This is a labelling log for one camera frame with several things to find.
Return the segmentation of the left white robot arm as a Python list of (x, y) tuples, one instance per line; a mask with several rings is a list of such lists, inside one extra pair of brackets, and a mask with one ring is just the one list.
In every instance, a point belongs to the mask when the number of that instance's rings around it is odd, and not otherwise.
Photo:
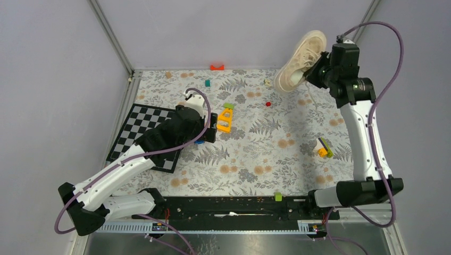
[(110, 164), (83, 182), (66, 182), (58, 189), (73, 230), (86, 236), (114, 219), (141, 214), (161, 217), (165, 200), (157, 189), (120, 196), (115, 191), (147, 170), (173, 173), (183, 144), (215, 141), (217, 121), (217, 113), (205, 118), (183, 105), (175, 109), (133, 105), (107, 156)]

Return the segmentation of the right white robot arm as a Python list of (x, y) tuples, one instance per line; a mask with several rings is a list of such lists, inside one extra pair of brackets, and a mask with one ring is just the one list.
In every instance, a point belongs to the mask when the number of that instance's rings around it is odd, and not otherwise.
[(353, 180), (308, 193), (306, 214), (320, 218), (326, 207), (351, 207), (382, 203), (404, 189), (394, 177), (383, 153), (374, 104), (376, 94), (369, 78), (358, 76), (360, 50), (355, 44), (337, 43), (323, 52), (305, 74), (318, 88), (329, 89), (345, 121), (353, 155)]

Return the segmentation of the beige sneaker with laces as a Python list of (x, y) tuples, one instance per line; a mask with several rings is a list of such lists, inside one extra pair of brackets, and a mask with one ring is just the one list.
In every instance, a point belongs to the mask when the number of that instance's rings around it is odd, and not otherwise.
[(309, 70), (325, 51), (327, 39), (319, 30), (306, 33), (297, 43), (287, 63), (276, 73), (273, 86), (279, 92), (292, 92), (305, 82), (304, 73)]

